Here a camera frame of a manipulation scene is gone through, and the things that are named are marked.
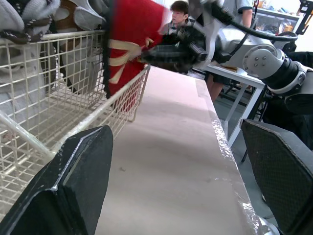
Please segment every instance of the white wire basket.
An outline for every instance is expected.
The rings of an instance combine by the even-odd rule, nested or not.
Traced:
[[[0,39],[0,221],[68,137],[108,125],[116,138],[134,121],[150,67],[106,99],[103,37],[50,34],[23,46]]]

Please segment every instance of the cardboard surface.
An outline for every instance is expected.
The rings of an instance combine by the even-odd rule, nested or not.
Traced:
[[[96,235],[256,234],[212,115],[204,81],[151,68],[137,118],[114,143]]]

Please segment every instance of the black pad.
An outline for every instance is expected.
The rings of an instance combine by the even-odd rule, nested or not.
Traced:
[[[113,149],[108,126],[66,140],[0,223],[1,235],[93,235]]]
[[[292,132],[243,120],[255,179],[286,235],[313,234],[313,153]]]

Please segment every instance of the red cloth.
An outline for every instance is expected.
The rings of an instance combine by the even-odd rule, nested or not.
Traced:
[[[164,12],[165,8],[152,0],[114,1],[110,39],[131,42],[144,47],[149,38],[154,41],[154,46],[162,40],[162,36],[158,31],[162,25]],[[126,50],[111,49],[110,58],[118,58],[127,52]],[[121,68],[122,66],[110,66],[110,78],[114,77]],[[128,61],[117,84],[109,81],[110,95],[119,91],[138,75],[143,68],[144,64],[136,59]]]

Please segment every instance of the table leg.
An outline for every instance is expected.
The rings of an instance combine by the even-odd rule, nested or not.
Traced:
[[[240,91],[239,91],[239,94],[237,95],[237,98],[233,104],[233,106],[231,106],[231,109],[227,115],[227,118],[225,121],[229,121],[231,119],[231,117],[233,116],[234,114],[234,111],[236,110],[238,104],[239,104],[239,101],[241,100],[241,98],[243,97],[244,93],[245,93],[245,90],[247,88],[248,85],[246,84],[243,84],[243,87],[241,87]]]
[[[231,119],[231,117],[233,116],[234,114],[234,111],[236,110],[241,98],[243,97],[244,93],[245,93],[245,90],[247,88],[247,85],[246,84],[243,84],[243,86],[241,87],[240,91],[239,91],[239,94],[237,95],[237,98],[235,100],[235,102],[233,103],[233,105],[231,106],[231,109],[227,115],[227,118],[226,120],[224,121],[224,132],[225,132],[225,136],[228,138],[228,122],[229,120]]]
[[[256,101],[258,100],[260,94],[262,93],[262,90],[263,89],[261,89],[261,88],[257,88],[254,91],[254,93],[253,93],[253,95],[252,95],[248,105],[246,106],[246,109],[245,109],[244,113],[242,114],[242,116],[238,120],[237,125],[236,125],[234,131],[231,133],[231,136],[230,136],[230,138],[228,140],[228,144],[229,144],[230,147],[233,145],[233,143],[235,142],[237,136],[239,135],[241,120],[245,119],[245,118],[247,118],[249,116],[253,106],[255,105]]]

